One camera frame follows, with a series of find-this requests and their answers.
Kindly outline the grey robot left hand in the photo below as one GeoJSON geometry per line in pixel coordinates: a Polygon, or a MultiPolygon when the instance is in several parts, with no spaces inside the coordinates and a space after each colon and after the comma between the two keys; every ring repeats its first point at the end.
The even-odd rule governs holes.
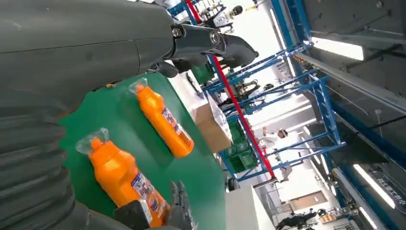
{"type": "Polygon", "coordinates": [[[64,116],[87,93],[158,69],[166,60],[202,64],[207,55],[246,65],[244,39],[177,24],[163,7],[130,0],[3,0],[0,115],[64,116]]]}

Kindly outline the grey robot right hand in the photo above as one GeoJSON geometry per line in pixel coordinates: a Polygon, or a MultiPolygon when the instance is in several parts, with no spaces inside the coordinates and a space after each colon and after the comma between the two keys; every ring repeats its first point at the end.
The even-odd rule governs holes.
{"type": "Polygon", "coordinates": [[[182,181],[170,181],[171,205],[166,225],[178,230],[196,230],[197,224],[192,217],[188,194],[182,181]]]}

